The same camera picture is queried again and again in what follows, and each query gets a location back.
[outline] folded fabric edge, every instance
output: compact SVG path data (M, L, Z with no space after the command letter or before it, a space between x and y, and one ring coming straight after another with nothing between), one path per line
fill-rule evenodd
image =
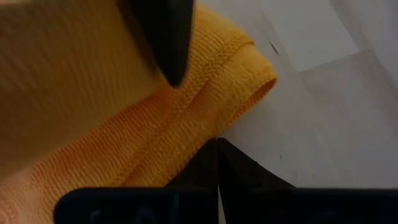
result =
M252 46L254 48L254 42L252 39L250 39L247 35L245 35L244 33L240 33L239 35L237 35L236 37L234 37L233 39L231 39L229 42L224 43L223 47L221 48L221 50L214 55L214 58L212 60L209 60L208 63L206 63L200 70L199 79L193 79L193 80L189 80L189 83L187 85L187 83L183 86L183 88L186 88L187 86L190 86L192 88L189 89L183 89L184 91L188 91L184 93L184 96L190 96L193 95L193 99L189 99L189 101L193 101L195 99L195 97L197 96L197 94L199 94L199 92L201 92L201 88L203 88L203 86L206 85L206 83L208 82L208 80L211 79L211 77L208 77L209 73L213 73L214 71L216 71L212 76L217 76L217 73L219 72L219 70L222 69L223 65L230 60L230 58L232 57L232 55L236 55L237 52L239 52L242 48L244 48L245 46ZM190 104L185 105L184 107L181 107L180 105L178 106L179 110L185 110L187 107L189 107ZM172 124L173 122L175 122L176 119L178 119L178 113L180 113L180 111L175 111L174 113L171 113L171 115L167 118L167 120L169 120L169 122L167 122L167 125L169 126L170 124ZM157 132L163 130L163 128L166 128L165 126L163 126L162 128L159 128L159 130L157 130ZM134 167L137 167L141 164L141 160L143 160L143 157L139 159L139 161L134 161ZM117 177L111 181L110 185L114 186L114 185L126 185L126 183L129 182L130 176L131 176L131 171L129 172L129 170L133 170L134 168L131 167L132 164L128 164L126 166L126 168L123 170L122 173L118 174Z
M225 129L227 129L234 121L238 118L242 117L242 115L250 110L256 103L258 103L264 96L266 96L269 91L275 86L277 83L277 74L272 68L272 65L269 63L267 59L265 59L251 44L247 44L246 46L240 48L235 54L245 54L242 49L246 49L248 52L252 52L256 54L257 59L255 60L257 66L257 72L253 73L253 77L255 77L258 82L236 82L236 89L246 89L248 95L247 97L240 102L240 106L237 107L228 117L226 117L225 122L221 125L217 126L215 130L211 134L202 135L197 139L194 139L191 142L190 147L179 151L178 153L174 154L174 158L168 158L168 164L163 167L158 163L155 153L149 154L146 157L146 161L151 161L151 164L155 168L155 170L161 170L162 172L157 173L157 175L153 176L152 178L145 177L145 180L142 182L137 182L136 179L140 179L140 177L133 177L129 176L126 180L121 184L122 186L136 186L136 185L145 185L145 186L164 186L169 181L171 181L178 173L188 164L190 159L196 154L197 150L204 143L206 143L209 139L221 134ZM231 57L230 64L239 65L239 61L237 61L237 57ZM149 167L140 167L140 170L145 170Z

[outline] yellow fabric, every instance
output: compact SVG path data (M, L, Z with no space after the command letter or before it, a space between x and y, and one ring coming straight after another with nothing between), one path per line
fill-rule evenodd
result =
M0 7L0 168L53 153L2 182L0 223L51 223L79 187L165 185L276 81L252 40L201 5L174 90L115 1L24 4Z

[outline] white surface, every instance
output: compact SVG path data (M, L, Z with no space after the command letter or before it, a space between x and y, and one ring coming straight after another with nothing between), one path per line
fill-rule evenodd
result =
M262 8L298 72L358 52L328 0L264 0Z
M223 137L299 187L398 187L397 23L386 19L398 16L383 11L396 0L203 2L253 36L279 73ZM369 2L382 5L355 6ZM380 32L389 39L374 44Z

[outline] black pointed object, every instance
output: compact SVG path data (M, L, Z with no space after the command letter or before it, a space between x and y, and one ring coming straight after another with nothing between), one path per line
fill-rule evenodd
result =
M187 70L194 0L130 0L156 62L169 84L181 84Z

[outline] yellow cloth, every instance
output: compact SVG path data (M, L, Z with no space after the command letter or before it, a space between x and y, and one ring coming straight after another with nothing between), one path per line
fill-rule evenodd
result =
M114 0L23 4L0 7L2 174L53 153L1 183L0 223L51 223L79 187L165 185L276 81L252 40L201 5L174 90Z

